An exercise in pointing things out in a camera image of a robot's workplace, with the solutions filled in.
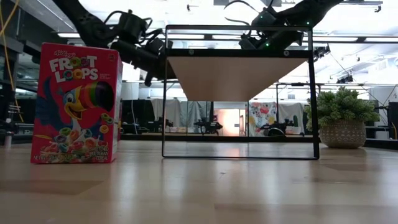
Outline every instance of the woven basket planter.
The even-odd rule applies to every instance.
[[[320,128],[319,136],[328,147],[356,149],[365,144],[365,124],[362,121],[334,121]]]

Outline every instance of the wooden board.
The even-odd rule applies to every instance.
[[[304,58],[169,57],[190,101],[249,101]]]

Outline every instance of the toucan cartoon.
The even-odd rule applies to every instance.
[[[38,96],[36,101],[36,118],[42,125],[51,125],[57,131],[62,128],[71,128],[81,131],[79,120],[84,119],[83,112],[90,108],[103,108],[111,111],[114,105],[114,93],[107,82],[97,81],[73,90],[61,93],[63,95],[63,109],[71,118],[69,124],[63,123],[59,107],[50,91],[51,77],[44,81],[44,97]],[[101,118],[90,129],[93,135],[99,134]]]

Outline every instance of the potted plant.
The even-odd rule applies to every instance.
[[[336,93],[320,92],[317,98],[319,136],[328,147],[356,149],[366,140],[366,121],[378,121],[371,101],[358,99],[359,93],[339,88]],[[305,107],[308,114],[307,129],[312,129],[311,106]]]

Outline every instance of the froot loops cereal box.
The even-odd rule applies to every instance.
[[[112,162],[122,72],[115,50],[43,44],[30,161]]]

